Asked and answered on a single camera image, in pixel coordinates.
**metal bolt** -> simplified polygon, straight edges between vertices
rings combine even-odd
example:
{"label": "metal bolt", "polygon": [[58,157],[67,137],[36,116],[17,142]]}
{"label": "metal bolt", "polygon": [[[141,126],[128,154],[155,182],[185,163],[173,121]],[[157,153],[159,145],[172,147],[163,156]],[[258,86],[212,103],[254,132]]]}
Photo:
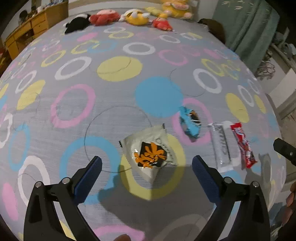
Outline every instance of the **metal bolt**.
{"label": "metal bolt", "polygon": [[35,187],[37,187],[37,188],[41,187],[41,185],[42,185],[42,182],[36,182],[35,183]]}
{"label": "metal bolt", "polygon": [[256,188],[259,187],[259,183],[256,182],[256,181],[254,181],[254,182],[253,182],[253,186],[256,187]]}
{"label": "metal bolt", "polygon": [[232,183],[232,179],[230,178],[230,177],[225,177],[224,178],[224,182],[226,182],[226,183]]}
{"label": "metal bolt", "polygon": [[69,177],[65,177],[65,178],[63,178],[63,180],[62,180],[62,183],[63,184],[68,184],[70,182],[70,178]]}

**drawer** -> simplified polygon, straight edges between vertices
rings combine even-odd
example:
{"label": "drawer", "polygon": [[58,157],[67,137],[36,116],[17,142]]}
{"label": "drawer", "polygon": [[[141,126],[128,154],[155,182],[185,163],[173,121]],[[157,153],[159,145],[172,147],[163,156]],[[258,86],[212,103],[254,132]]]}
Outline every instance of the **drawer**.
{"label": "drawer", "polygon": [[15,40],[17,40],[20,36],[22,36],[24,33],[28,32],[31,29],[31,23],[26,23],[23,27],[21,27],[13,36]]}
{"label": "drawer", "polygon": [[13,42],[9,47],[8,47],[8,52],[11,57],[11,59],[15,59],[19,55],[19,50],[17,47],[17,43]]}
{"label": "drawer", "polygon": [[35,17],[31,23],[32,23],[32,27],[35,27],[37,24],[41,23],[45,21],[45,13],[42,13],[41,15],[39,15],[38,17]]}
{"label": "drawer", "polygon": [[45,33],[46,31],[47,31],[47,30],[43,30],[43,31],[41,31],[41,32],[39,32],[39,33],[37,33],[37,34],[35,34],[35,35],[33,36],[33,39],[38,38],[41,34]]}
{"label": "drawer", "polygon": [[46,21],[43,21],[43,22],[37,24],[35,27],[33,27],[34,34],[40,33],[41,31],[46,30],[46,29],[47,29],[47,22]]}
{"label": "drawer", "polygon": [[11,45],[13,42],[14,42],[14,38],[13,36],[11,36],[6,42],[5,42],[5,45],[6,47],[9,47],[9,45]]}

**red snack package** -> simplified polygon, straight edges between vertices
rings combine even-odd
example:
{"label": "red snack package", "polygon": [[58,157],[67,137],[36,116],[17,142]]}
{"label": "red snack package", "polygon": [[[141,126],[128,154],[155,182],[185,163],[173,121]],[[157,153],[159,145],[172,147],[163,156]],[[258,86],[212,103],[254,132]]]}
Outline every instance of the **red snack package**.
{"label": "red snack package", "polygon": [[230,128],[235,133],[235,137],[237,138],[237,143],[241,149],[242,158],[245,161],[246,167],[251,168],[255,163],[257,163],[257,161],[255,160],[254,154],[250,148],[249,141],[246,139],[246,135],[242,129],[242,124],[238,122],[231,125]]}

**green curtain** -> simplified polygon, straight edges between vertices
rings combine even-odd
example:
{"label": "green curtain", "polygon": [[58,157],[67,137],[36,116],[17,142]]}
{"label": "green curtain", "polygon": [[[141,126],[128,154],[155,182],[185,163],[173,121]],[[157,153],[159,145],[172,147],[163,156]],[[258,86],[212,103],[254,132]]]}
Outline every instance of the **green curtain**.
{"label": "green curtain", "polygon": [[225,31],[226,46],[254,73],[279,22],[279,14],[265,0],[219,0],[213,19]]}

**plush toy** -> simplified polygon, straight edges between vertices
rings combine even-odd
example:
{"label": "plush toy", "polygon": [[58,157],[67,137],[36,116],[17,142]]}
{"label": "plush toy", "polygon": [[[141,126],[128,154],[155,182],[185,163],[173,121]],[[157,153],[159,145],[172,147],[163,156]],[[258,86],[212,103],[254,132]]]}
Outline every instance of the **plush toy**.
{"label": "plush toy", "polygon": [[66,27],[65,34],[72,33],[77,30],[84,30],[87,26],[89,26],[90,14],[79,14],[77,15],[71,22],[65,23],[64,27]]}
{"label": "plush toy", "polygon": [[139,9],[130,9],[121,15],[119,21],[127,21],[132,25],[144,25],[149,23],[150,13],[143,13]]}
{"label": "plush toy", "polygon": [[91,24],[96,26],[99,25],[107,25],[111,22],[118,21],[120,19],[120,15],[118,12],[111,9],[104,9],[99,11],[95,15],[91,15],[89,21]]}
{"label": "plush toy", "polygon": [[173,28],[168,23],[168,21],[166,19],[167,17],[168,16],[165,13],[160,14],[158,18],[156,18],[152,21],[153,27],[161,29],[161,30],[165,30],[165,31],[172,31]]}
{"label": "plush toy", "polygon": [[145,8],[145,10],[147,12],[149,12],[151,15],[156,16],[156,17],[159,17],[160,14],[163,14],[163,11],[161,11],[155,7],[148,7],[148,8]]}
{"label": "plush toy", "polygon": [[186,0],[173,0],[165,2],[163,5],[163,12],[173,18],[189,19],[193,14],[189,10],[189,5]]}

